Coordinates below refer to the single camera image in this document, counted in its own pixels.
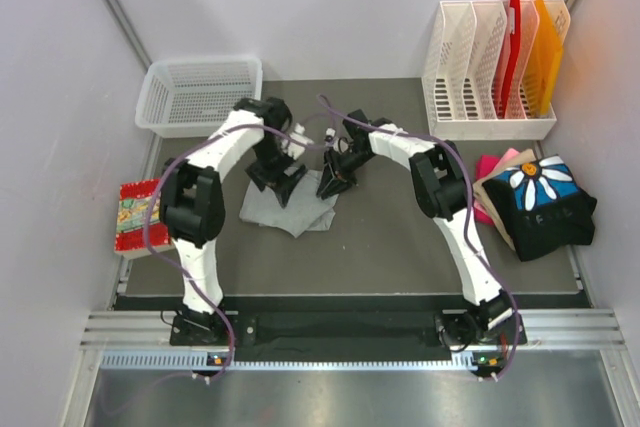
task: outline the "pink cloth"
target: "pink cloth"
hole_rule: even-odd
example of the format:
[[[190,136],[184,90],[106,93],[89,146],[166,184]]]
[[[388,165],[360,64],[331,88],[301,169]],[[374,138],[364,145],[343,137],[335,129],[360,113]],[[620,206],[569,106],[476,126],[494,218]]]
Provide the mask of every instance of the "pink cloth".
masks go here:
[[[520,152],[518,152],[516,149],[509,149],[505,152],[502,158],[496,157],[495,155],[481,156],[480,160],[476,164],[476,180],[486,177],[491,172],[493,172],[494,169],[502,166],[508,160],[513,159],[519,153]],[[483,224],[487,225],[494,225],[491,217],[487,215],[487,213],[477,200],[473,202],[473,212],[475,214],[475,219],[478,222],[482,222]]]

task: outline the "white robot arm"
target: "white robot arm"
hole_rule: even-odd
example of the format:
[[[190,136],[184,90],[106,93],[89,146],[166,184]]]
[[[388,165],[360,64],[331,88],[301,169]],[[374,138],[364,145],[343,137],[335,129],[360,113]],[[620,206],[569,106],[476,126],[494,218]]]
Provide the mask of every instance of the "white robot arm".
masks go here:
[[[369,123],[362,111],[353,112],[349,117]],[[289,109],[278,99],[266,102],[243,100],[214,134],[222,135],[222,138],[189,156],[176,168],[175,175],[169,177],[163,188],[161,220],[169,227],[182,266],[191,275],[191,279],[185,279],[184,296],[184,304],[189,310],[212,313],[211,308],[193,291],[190,281],[196,282],[216,305],[223,297],[216,271],[215,238],[225,215],[221,183],[233,165],[253,148],[257,161],[247,169],[249,176],[259,188],[272,188],[283,207],[304,175],[304,167],[299,167],[292,176],[284,173],[303,149],[284,147],[280,139],[259,128],[267,125],[282,130],[287,121],[291,121]],[[224,134],[243,124],[257,128]],[[355,185],[355,169],[375,155],[387,157],[410,170],[418,205],[426,215],[434,218],[445,236],[462,279],[463,296],[475,306],[479,330],[488,332],[494,329],[513,311],[500,284],[485,267],[487,259],[473,218],[468,236],[478,253],[465,241],[467,204],[464,181],[456,175],[456,172],[460,173],[459,167],[451,162],[441,147],[398,136],[404,131],[386,119],[370,124],[392,133],[370,132],[345,121],[345,128],[353,139],[349,151],[325,151],[325,168],[317,195],[327,198],[351,188]],[[299,131],[294,135],[303,143],[311,142]],[[195,196],[189,197],[186,192],[193,186],[196,186]]]

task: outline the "gray towel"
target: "gray towel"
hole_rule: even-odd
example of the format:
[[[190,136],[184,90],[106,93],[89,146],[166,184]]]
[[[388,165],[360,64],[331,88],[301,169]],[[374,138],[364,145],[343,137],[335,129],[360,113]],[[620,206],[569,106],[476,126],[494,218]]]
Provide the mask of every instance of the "gray towel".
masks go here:
[[[336,215],[333,206],[338,196],[327,200],[316,197],[321,172],[308,171],[300,180],[283,209],[271,189],[262,192],[253,182],[249,183],[247,194],[240,209],[240,220],[261,226],[277,227],[298,238],[303,232],[329,230]]]

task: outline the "red book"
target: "red book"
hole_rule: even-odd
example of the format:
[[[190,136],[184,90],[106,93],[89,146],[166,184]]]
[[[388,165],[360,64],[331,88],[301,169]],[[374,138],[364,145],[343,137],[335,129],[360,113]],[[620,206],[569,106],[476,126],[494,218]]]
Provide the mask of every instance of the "red book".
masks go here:
[[[116,225],[115,251],[128,259],[135,259],[150,254],[144,246],[142,227],[149,208],[153,191],[159,179],[143,180],[120,187],[118,204],[118,222]],[[173,247],[167,226],[160,222],[160,199],[156,202],[151,216],[149,236],[151,244],[158,251]]]

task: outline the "white plastic basket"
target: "white plastic basket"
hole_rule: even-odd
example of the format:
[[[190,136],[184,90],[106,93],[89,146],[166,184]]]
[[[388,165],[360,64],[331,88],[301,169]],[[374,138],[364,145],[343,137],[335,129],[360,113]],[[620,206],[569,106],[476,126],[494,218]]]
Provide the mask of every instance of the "white plastic basket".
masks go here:
[[[136,106],[136,125],[164,138],[207,137],[243,97],[262,94],[262,63],[253,57],[154,62]]]
[[[545,4],[564,40],[570,24],[564,1]],[[496,118],[492,89],[506,27],[502,1],[440,3],[422,76],[431,134],[451,140],[541,140],[551,130],[556,122],[553,109],[543,118],[531,118],[521,86],[519,95],[509,99],[507,118]],[[521,50],[514,73],[519,84],[537,27],[533,2],[523,1]],[[449,65],[451,57],[454,62]],[[459,62],[465,58],[467,66],[462,68]]]

